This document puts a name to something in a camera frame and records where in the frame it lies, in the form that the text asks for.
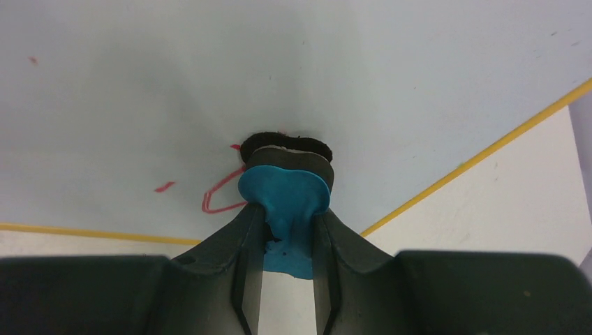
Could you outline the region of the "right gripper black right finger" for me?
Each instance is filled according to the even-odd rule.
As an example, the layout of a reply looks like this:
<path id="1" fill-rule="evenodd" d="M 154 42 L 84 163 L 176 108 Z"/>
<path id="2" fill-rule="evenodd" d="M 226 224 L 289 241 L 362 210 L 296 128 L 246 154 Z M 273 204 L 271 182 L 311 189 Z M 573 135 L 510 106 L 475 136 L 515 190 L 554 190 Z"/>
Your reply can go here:
<path id="1" fill-rule="evenodd" d="M 416 334 L 415 307 L 401 261 L 332 211 L 313 220 L 312 260 L 318 334 Z"/>

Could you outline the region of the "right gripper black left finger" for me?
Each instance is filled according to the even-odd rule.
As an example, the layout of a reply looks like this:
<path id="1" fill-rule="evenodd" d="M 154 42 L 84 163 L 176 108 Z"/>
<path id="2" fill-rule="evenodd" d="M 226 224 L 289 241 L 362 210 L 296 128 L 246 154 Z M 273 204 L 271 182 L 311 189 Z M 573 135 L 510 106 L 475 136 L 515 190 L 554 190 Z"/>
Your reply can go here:
<path id="1" fill-rule="evenodd" d="M 175 257 L 165 272 L 153 334 L 257 334 L 264 230 L 264 209 L 248 204 Z"/>

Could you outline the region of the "blue black whiteboard eraser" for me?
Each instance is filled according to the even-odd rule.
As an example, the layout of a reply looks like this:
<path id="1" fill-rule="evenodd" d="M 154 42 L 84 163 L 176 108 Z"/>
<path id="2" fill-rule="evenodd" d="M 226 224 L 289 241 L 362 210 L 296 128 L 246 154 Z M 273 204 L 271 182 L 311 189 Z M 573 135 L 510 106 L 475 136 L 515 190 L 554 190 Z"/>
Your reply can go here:
<path id="1" fill-rule="evenodd" d="M 264 270 L 311 280 L 312 221 L 330 207 L 332 150 L 312 137 L 260 132 L 239 152 L 239 193 L 265 210 Z"/>

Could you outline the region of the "yellow framed whiteboard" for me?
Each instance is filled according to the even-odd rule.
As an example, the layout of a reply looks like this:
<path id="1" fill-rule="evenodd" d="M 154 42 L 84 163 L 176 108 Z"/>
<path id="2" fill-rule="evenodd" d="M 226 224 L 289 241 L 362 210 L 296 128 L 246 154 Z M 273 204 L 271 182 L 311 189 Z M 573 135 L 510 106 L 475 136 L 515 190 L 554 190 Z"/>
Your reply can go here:
<path id="1" fill-rule="evenodd" d="M 1 224 L 204 239 L 274 131 L 362 231 L 590 77 L 590 1 L 2 1 Z"/>

